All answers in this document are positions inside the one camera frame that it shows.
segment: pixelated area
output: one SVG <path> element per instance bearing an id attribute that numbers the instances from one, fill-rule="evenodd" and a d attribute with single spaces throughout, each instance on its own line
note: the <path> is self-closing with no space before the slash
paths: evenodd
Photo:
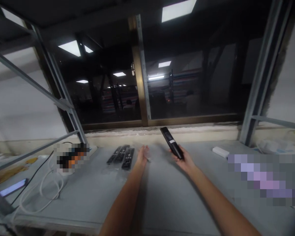
<path id="1" fill-rule="evenodd" d="M 55 144 L 54 153 L 56 155 L 57 172 L 74 172 L 81 165 L 88 161 L 89 144 Z"/>
<path id="2" fill-rule="evenodd" d="M 269 206 L 295 207 L 295 155 L 228 155 L 228 171 L 240 173 L 248 189 L 260 190 Z"/>

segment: gray table surface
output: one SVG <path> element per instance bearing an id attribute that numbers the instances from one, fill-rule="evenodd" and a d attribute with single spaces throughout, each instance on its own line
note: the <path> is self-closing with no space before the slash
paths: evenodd
<path id="1" fill-rule="evenodd" d="M 182 145 L 189 151 L 196 165 L 262 235 L 293 235 L 295 210 L 290 207 L 267 206 L 267 199 L 260 198 L 257 190 L 248 189 L 247 181 L 241 181 L 238 173 L 228 171 L 227 160 L 213 153 L 212 148 L 219 146 L 231 154 L 258 154 L 256 151 L 238 141 Z M 167 152 L 168 146 L 155 144 L 149 147 L 152 162 L 147 164 L 142 179 L 134 225 L 148 235 L 220 235 L 200 194 L 171 159 Z M 65 177 L 66 184 L 59 199 L 35 215 L 19 211 L 15 223 L 71 232 L 98 233 L 128 176 L 120 166 L 106 165 L 114 150 L 110 147 L 99 148 L 85 165 L 73 175 Z M 0 184 L 0 190 L 30 178 L 43 161 L 39 159 L 29 170 Z M 28 187 L 40 181 L 47 169 L 45 164 Z M 44 192 L 53 196 L 56 187 L 53 183 L 47 184 Z M 12 202 L 18 193 L 19 191 L 6 199 Z M 25 207 L 37 210 L 46 202 L 37 188 L 25 202 Z"/>

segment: phone screen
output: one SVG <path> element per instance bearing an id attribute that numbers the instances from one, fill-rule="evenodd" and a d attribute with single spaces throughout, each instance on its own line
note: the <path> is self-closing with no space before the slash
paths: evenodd
<path id="1" fill-rule="evenodd" d="M 13 184 L 12 186 L 10 186 L 10 187 L 8 187 L 8 188 L 6 188 L 6 189 L 0 191 L 0 195 L 1 195 L 2 197 L 5 197 L 5 196 L 7 196 L 7 195 L 13 193 L 14 191 L 16 191 L 16 190 L 18 190 L 18 189 L 24 187 L 25 184 L 26 184 L 26 182 L 27 182 L 27 179 L 23 179 L 23 180 L 21 180 L 20 182 L 17 182 L 16 184 Z"/>

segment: black remote control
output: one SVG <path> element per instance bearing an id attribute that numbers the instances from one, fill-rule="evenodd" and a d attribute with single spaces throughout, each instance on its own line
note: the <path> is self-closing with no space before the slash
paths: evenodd
<path id="1" fill-rule="evenodd" d="M 170 134 L 169 130 L 167 127 L 160 128 L 168 146 L 170 147 L 171 151 L 173 154 L 178 157 L 178 159 L 184 159 L 184 154 L 183 151 L 180 149 L 178 144 L 176 143 L 175 139 L 173 136 Z"/>
<path id="2" fill-rule="evenodd" d="M 127 148 L 125 153 L 125 161 L 121 166 L 122 169 L 129 170 L 131 168 L 133 154 L 134 154 L 134 148 Z"/>
<path id="3" fill-rule="evenodd" d="M 130 145 L 123 145 L 121 147 L 121 149 L 119 150 L 116 158 L 114 159 L 114 162 L 122 162 L 122 160 L 124 159 L 125 153 L 126 153 L 126 149 L 130 147 Z"/>
<path id="4" fill-rule="evenodd" d="M 111 155 L 111 157 L 108 159 L 108 161 L 106 162 L 107 164 L 111 164 L 112 161 L 115 159 L 115 157 L 117 156 L 119 150 L 121 149 L 121 146 L 119 146 L 116 151 L 114 151 L 114 153 Z"/>

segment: ceiling light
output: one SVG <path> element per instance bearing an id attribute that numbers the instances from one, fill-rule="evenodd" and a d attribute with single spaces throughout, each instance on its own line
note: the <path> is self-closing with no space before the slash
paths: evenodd
<path id="1" fill-rule="evenodd" d="M 160 78 L 164 78 L 164 76 L 163 75 L 160 75 L 160 76 L 155 76 L 155 77 L 149 77 L 148 80 L 160 79 Z"/>
<path id="2" fill-rule="evenodd" d="M 63 50 L 66 50 L 69 53 L 72 53 L 73 55 L 76 55 L 79 57 L 81 56 L 79 46 L 76 40 L 66 44 L 59 45 L 58 47 L 62 48 Z"/>
<path id="3" fill-rule="evenodd" d="M 89 49 L 89 48 L 88 48 L 87 46 L 85 46 L 85 45 L 84 45 L 84 48 L 85 48 L 85 51 L 88 52 L 88 53 L 93 52 L 93 50 Z"/>
<path id="4" fill-rule="evenodd" d="M 87 80 L 79 80 L 79 81 L 77 81 L 78 83 L 82 83 L 82 84 L 86 84 L 86 83 L 88 83 L 88 81 Z"/>
<path id="5" fill-rule="evenodd" d="M 119 72 L 119 73 L 114 73 L 113 75 L 116 75 L 117 77 L 120 77 L 120 76 L 125 76 L 126 74 L 123 73 L 123 72 Z"/>
<path id="6" fill-rule="evenodd" d="M 162 22 L 190 14 L 196 1 L 197 0 L 187 0 L 167 7 L 163 7 Z"/>
<path id="7" fill-rule="evenodd" d="M 168 62 L 162 62 L 162 63 L 159 63 L 159 64 L 158 64 L 158 67 L 161 68 L 161 67 L 169 66 L 170 63 L 171 63 L 171 61 L 168 61 Z"/>

